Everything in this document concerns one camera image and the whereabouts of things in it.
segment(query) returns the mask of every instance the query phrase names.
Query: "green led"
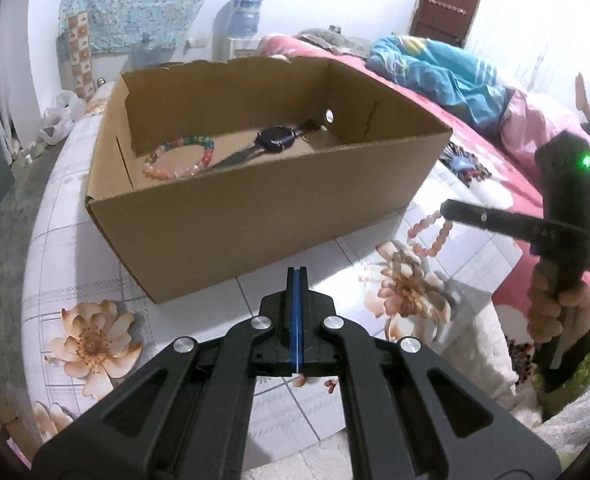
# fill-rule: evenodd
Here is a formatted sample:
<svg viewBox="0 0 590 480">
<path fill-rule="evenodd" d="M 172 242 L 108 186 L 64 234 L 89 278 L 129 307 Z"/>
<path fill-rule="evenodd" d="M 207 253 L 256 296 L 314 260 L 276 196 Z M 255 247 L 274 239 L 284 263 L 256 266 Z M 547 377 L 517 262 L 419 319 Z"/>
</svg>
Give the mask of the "green led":
<svg viewBox="0 0 590 480">
<path fill-rule="evenodd" d="M 590 155 L 585 155 L 584 158 L 582 158 L 582 161 L 580 162 L 580 164 L 584 167 L 584 168 L 590 168 Z"/>
</svg>

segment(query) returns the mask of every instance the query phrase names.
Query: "blue blanket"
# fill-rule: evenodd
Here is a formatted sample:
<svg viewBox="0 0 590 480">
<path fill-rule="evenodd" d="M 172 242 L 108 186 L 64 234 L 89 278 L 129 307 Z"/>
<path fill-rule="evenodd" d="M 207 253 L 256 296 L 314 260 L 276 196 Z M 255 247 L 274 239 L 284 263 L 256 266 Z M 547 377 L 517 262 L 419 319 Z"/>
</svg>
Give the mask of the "blue blanket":
<svg viewBox="0 0 590 480">
<path fill-rule="evenodd" d="M 366 68 L 437 103 L 491 137 L 510 98 L 498 68 L 470 52 L 410 36 L 388 36 L 371 48 Z"/>
</svg>

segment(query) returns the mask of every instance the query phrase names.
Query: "wooden door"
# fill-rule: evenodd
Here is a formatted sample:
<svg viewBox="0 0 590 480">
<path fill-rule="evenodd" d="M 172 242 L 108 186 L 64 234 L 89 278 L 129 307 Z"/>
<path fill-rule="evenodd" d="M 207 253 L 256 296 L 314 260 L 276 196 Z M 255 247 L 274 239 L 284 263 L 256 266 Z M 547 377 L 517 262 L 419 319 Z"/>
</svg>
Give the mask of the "wooden door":
<svg viewBox="0 0 590 480">
<path fill-rule="evenodd" d="M 420 0 L 410 35 L 464 46 L 480 0 Z"/>
</svg>

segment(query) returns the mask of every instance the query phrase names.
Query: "watch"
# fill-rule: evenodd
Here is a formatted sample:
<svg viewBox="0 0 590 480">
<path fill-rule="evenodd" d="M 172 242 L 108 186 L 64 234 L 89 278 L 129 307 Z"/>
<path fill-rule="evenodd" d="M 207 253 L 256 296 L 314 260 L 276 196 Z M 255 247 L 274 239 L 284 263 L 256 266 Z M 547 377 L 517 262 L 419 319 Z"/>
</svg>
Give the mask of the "watch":
<svg viewBox="0 0 590 480">
<path fill-rule="evenodd" d="M 220 168 L 238 166 L 264 153 L 281 153 L 289 149 L 298 137 L 320 128 L 320 123 L 310 120 L 295 128 L 271 126 L 270 128 L 260 130 L 257 137 L 255 137 L 255 141 L 250 146 L 227 156 L 227 158 L 219 161 L 217 164 L 213 164 L 207 170 L 204 170 L 203 173 L 215 169 L 219 170 Z"/>
</svg>

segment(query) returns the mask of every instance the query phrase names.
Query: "blue strip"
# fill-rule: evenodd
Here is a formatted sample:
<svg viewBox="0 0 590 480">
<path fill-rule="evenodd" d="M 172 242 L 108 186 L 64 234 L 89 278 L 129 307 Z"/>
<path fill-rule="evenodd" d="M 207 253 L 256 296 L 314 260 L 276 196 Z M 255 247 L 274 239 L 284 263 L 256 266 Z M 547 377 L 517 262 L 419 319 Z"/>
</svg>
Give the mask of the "blue strip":
<svg viewBox="0 0 590 480">
<path fill-rule="evenodd" d="M 301 278 L 299 269 L 293 270 L 293 306 L 291 307 L 291 366 L 298 374 L 304 361 L 301 328 Z"/>
</svg>

